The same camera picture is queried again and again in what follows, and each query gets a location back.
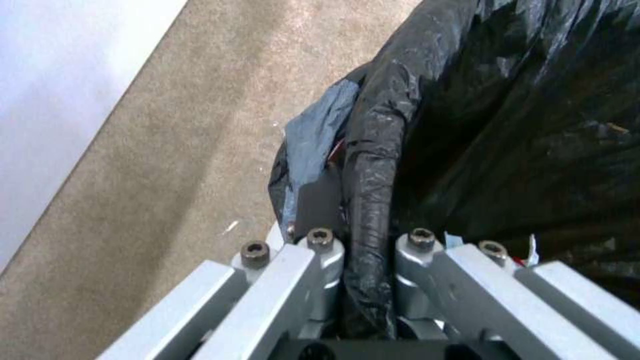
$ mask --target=white wall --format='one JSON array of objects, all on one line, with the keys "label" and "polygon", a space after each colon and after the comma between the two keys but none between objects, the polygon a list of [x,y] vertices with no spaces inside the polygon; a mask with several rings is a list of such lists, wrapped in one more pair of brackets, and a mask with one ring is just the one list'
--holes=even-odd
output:
[{"label": "white wall", "polygon": [[0,1],[0,272],[185,2]]}]

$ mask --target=hex socket bolt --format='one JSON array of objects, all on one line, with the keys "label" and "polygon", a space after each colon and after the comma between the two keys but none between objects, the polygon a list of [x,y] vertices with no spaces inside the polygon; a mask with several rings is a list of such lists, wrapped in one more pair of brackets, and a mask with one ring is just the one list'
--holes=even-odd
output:
[{"label": "hex socket bolt", "polygon": [[316,252],[325,252],[333,248],[333,231],[324,227],[311,229],[307,234],[307,245]]},{"label": "hex socket bolt", "polygon": [[507,249],[502,246],[501,243],[491,240],[484,240],[478,243],[478,248],[480,251],[487,255],[494,263],[499,266],[504,266],[507,262],[507,258],[509,257],[509,253]]},{"label": "hex socket bolt", "polygon": [[264,241],[248,241],[240,250],[242,265],[260,269],[269,263],[269,245]]},{"label": "hex socket bolt", "polygon": [[416,227],[409,234],[409,244],[420,252],[433,250],[433,244],[435,242],[435,235],[431,231],[421,227]]}]

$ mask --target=floor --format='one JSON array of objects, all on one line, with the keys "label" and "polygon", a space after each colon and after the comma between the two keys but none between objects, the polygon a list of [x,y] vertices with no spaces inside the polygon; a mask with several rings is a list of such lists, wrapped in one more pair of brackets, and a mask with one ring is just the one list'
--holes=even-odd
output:
[{"label": "floor", "polygon": [[203,259],[263,239],[284,124],[417,3],[189,0],[0,277],[1,357],[95,357]]}]

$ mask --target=plastic bag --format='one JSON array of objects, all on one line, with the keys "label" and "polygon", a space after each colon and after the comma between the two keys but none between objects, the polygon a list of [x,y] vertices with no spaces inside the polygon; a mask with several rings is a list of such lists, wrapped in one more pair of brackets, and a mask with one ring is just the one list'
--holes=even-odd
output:
[{"label": "plastic bag", "polygon": [[640,304],[639,14],[638,1],[416,7],[346,122],[348,336],[395,337],[390,239],[415,226],[515,254],[535,234],[543,261]]}]

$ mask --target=screw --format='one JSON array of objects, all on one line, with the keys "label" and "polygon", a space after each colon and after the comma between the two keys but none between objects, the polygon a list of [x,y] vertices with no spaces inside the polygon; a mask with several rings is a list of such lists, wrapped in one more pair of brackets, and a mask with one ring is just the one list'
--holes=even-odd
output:
[{"label": "screw", "polygon": [[431,251],[435,242],[435,235],[431,231],[421,227],[416,227],[409,234],[409,244],[413,245],[415,249],[420,252]]},{"label": "screw", "polygon": [[480,241],[478,243],[478,248],[480,251],[487,255],[494,263],[499,266],[504,266],[509,257],[507,253],[507,249],[502,246],[501,243],[491,240]]},{"label": "screw", "polygon": [[248,241],[240,250],[242,265],[260,269],[269,263],[269,245],[264,241]]},{"label": "screw", "polygon": [[333,247],[333,231],[324,227],[311,229],[307,234],[307,244],[310,249],[324,252]]},{"label": "screw", "polygon": [[292,243],[294,241],[294,237],[296,236],[296,228],[292,223],[287,226],[287,240]]}]

